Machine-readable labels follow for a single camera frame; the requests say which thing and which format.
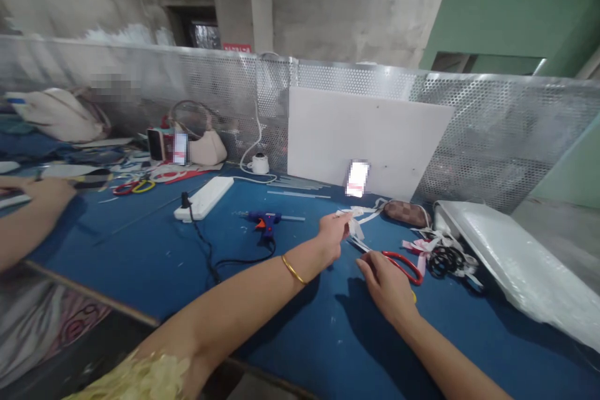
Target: red scissors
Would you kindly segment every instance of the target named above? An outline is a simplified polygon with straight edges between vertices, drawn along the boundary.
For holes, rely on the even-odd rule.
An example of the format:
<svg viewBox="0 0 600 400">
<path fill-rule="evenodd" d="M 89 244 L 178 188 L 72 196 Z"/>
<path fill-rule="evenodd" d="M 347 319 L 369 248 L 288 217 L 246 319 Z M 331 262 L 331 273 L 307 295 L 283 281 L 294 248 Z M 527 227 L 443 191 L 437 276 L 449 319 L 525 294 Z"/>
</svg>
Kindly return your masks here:
<svg viewBox="0 0 600 400">
<path fill-rule="evenodd" d="M 393 265 L 400 269 L 415 286 L 420 286 L 421 283 L 423 283 L 423 275 L 421 274 L 421 272 L 419 272 L 419 269 L 417 269 L 417 267 L 413 263 L 411 263 L 407 258 L 405 258 L 399 253 L 394 252 L 381 252 L 381 254 L 383 256 L 386 256 L 392 262 Z M 409 275 L 409 273 L 405 271 L 404 268 L 400 264 L 398 264 L 398 262 L 395 261 L 396 259 L 399 259 L 402 263 L 404 263 L 404 265 L 408 266 L 408 268 L 414 272 L 416 278 Z"/>
<path fill-rule="evenodd" d="M 364 242 L 360 241 L 355 236 L 350 236 L 348 238 L 348 241 L 351 244 L 354 244 L 356 247 L 358 247 L 360 250 L 362 250 L 364 252 L 373 251 L 371 248 L 369 248 L 367 245 L 365 245 Z M 385 256 L 386 258 L 388 258 L 390 260 L 390 262 L 393 265 L 395 265 L 398 269 L 400 269 L 402 271 L 402 273 L 404 275 L 406 275 L 406 277 L 410 280 L 410 282 L 413 283 L 415 286 L 420 286 L 423 283 L 423 275 L 421 274 L 419 269 L 417 269 L 417 267 L 413 263 L 411 263 L 408 259 L 406 259 L 404 256 L 402 256 L 399 253 L 387 252 L 387 251 L 383 251 L 383 252 L 381 252 L 381 254 L 383 256 Z M 405 271 L 404 268 L 400 264 L 398 264 L 397 261 L 395 261 L 396 259 L 400 260 L 405 266 L 407 266 L 410 270 L 412 270 L 414 272 L 414 274 L 416 275 L 416 278 L 411 276 L 407 271 Z"/>
</svg>

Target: checkered pouch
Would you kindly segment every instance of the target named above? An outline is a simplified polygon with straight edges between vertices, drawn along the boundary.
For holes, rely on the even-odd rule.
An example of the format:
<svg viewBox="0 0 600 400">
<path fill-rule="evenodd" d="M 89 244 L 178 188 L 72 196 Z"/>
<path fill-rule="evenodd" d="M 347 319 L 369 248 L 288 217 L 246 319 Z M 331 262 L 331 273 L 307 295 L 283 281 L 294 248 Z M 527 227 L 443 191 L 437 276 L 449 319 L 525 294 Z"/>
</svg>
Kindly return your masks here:
<svg viewBox="0 0 600 400">
<path fill-rule="evenodd" d="M 425 228 L 431 224 L 431 216 L 420 205 L 392 200 L 386 203 L 383 212 L 391 219 L 406 222 L 417 228 Z"/>
</svg>

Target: wrist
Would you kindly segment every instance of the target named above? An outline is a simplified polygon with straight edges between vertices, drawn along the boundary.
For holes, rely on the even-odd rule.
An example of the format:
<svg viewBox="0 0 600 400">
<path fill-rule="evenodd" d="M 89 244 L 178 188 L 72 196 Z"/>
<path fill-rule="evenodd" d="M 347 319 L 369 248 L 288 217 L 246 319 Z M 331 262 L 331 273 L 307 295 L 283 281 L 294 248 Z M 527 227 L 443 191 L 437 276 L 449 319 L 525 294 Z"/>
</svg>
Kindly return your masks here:
<svg viewBox="0 0 600 400">
<path fill-rule="evenodd" d="M 326 252 L 316 238 L 288 251 L 286 260 L 305 283 L 312 281 L 327 267 Z"/>
<path fill-rule="evenodd" d="M 403 338 L 407 338 L 408 336 L 412 336 L 416 331 L 423 328 L 423 325 L 426 323 L 425 319 L 421 317 L 420 314 L 398 314 L 390 320 L 394 329 L 402 336 Z"/>
</svg>

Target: bangle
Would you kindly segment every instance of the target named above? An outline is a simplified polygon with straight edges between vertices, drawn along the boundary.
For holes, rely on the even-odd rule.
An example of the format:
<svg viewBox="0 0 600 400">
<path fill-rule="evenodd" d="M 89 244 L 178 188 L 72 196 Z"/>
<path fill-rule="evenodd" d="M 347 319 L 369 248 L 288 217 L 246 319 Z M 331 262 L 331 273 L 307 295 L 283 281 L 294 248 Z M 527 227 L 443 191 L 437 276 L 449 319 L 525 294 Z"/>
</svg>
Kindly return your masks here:
<svg viewBox="0 0 600 400">
<path fill-rule="evenodd" d="M 298 275 L 298 273 L 296 273 L 296 271 L 294 270 L 294 268 L 292 266 L 289 265 L 288 260 L 286 259 L 285 255 L 281 255 L 281 259 L 283 260 L 283 263 L 286 265 L 287 270 L 289 270 L 291 272 L 291 274 L 296 277 L 296 279 L 302 283 L 303 285 L 306 286 L 306 281 L 304 281 L 302 278 L 300 278 L 300 275 Z"/>
</svg>

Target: phone screen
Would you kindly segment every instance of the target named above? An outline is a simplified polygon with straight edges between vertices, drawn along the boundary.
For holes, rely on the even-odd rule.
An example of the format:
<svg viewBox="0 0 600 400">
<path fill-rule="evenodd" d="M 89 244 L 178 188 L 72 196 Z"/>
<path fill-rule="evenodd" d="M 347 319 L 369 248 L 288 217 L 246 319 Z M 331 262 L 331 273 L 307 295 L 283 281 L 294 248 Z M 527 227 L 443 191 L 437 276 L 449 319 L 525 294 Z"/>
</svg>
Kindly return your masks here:
<svg viewBox="0 0 600 400">
<path fill-rule="evenodd" d="M 367 183 L 369 174 L 369 163 L 362 159 L 353 159 L 348 171 L 348 182 L 346 183 L 346 195 L 362 197 L 364 187 Z"/>
<path fill-rule="evenodd" d="M 155 161 L 162 161 L 163 158 L 163 136 L 158 130 L 149 129 L 146 131 L 148 135 L 148 149 L 150 150 L 150 158 Z"/>
<path fill-rule="evenodd" d="M 185 166 L 188 163 L 188 134 L 175 133 L 173 164 Z"/>
</svg>

